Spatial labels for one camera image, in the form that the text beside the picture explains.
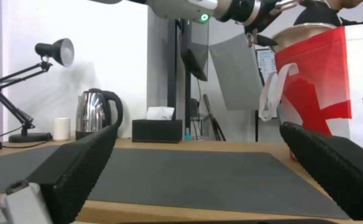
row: white cup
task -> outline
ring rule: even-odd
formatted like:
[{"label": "white cup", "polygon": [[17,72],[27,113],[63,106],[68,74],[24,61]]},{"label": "white cup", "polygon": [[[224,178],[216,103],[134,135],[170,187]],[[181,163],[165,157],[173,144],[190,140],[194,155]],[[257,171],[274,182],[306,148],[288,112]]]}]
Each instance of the white cup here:
[{"label": "white cup", "polygon": [[70,118],[53,119],[53,140],[66,141],[71,136],[71,120]]}]

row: lamp arm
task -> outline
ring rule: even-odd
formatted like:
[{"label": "lamp arm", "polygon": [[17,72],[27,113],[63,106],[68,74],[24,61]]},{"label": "lamp arm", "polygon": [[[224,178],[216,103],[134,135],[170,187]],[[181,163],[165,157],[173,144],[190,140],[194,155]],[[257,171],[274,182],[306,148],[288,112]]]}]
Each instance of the lamp arm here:
[{"label": "lamp arm", "polygon": [[34,119],[29,115],[27,115],[26,113],[19,110],[16,106],[14,106],[14,104],[12,104],[9,101],[9,99],[2,94],[2,92],[0,92],[0,101],[10,111],[10,113],[14,115],[18,121],[20,121],[23,128],[31,129],[35,127],[32,124],[32,121]]},{"label": "lamp arm", "polygon": [[[29,78],[40,75],[42,73],[48,72],[48,70],[49,70],[49,68],[51,66],[52,66],[52,64],[50,64],[48,62],[45,62],[45,61],[42,61],[39,64],[36,64],[36,65],[31,66],[29,68],[26,68],[24,70],[18,71],[18,72],[14,73],[14,74],[5,76],[3,78],[0,78],[0,101],[11,112],[11,114],[14,115],[18,121],[20,121],[20,123],[22,124],[24,130],[31,129],[31,128],[35,127],[32,124],[32,121],[34,119],[31,116],[29,116],[28,114],[26,114],[25,112],[18,109],[16,106],[14,106],[14,104],[12,104],[10,102],[10,100],[7,97],[5,97],[5,95],[3,95],[2,89],[6,88],[8,86],[14,85],[14,84],[16,84],[18,82],[25,81],[25,80],[27,80]],[[5,85],[1,85],[2,83],[6,82],[10,78],[21,75],[21,74],[23,74],[25,72],[28,72],[28,71],[36,69],[36,68],[42,68],[42,70],[38,71],[36,73],[33,73],[31,75],[27,75],[27,76],[25,76],[23,78],[17,78],[14,81],[10,81],[10,82],[6,83]]]}]

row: red and white bag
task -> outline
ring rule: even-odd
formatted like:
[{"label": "red and white bag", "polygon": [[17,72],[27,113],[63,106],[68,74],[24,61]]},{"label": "red and white bag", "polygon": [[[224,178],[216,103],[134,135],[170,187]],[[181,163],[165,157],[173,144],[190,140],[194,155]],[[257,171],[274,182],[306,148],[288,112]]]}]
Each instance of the red and white bag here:
[{"label": "red and white bag", "polygon": [[281,99],[286,121],[363,147],[363,25],[311,37],[276,53],[275,61],[276,88],[267,99],[272,74],[260,99],[261,119],[269,120]]}]

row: green indicator light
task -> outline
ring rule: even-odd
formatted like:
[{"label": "green indicator light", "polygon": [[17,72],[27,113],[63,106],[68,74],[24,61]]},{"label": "green indicator light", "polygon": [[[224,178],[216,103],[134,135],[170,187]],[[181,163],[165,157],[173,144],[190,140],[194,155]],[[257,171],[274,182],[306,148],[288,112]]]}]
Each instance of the green indicator light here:
[{"label": "green indicator light", "polygon": [[200,16],[200,22],[201,23],[206,23],[209,20],[210,16],[208,14],[202,14]]}]

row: black shirt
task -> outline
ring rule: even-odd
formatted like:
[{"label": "black shirt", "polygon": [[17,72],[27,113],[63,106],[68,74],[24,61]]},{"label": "black shirt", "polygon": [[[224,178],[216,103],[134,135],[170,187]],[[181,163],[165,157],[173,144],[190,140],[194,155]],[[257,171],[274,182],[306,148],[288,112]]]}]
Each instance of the black shirt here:
[{"label": "black shirt", "polygon": [[316,1],[299,15],[294,25],[305,23],[327,23],[335,26],[363,24],[363,22],[349,21],[343,18],[341,18],[341,24],[338,18],[338,12],[337,10],[329,8],[325,2]]}]

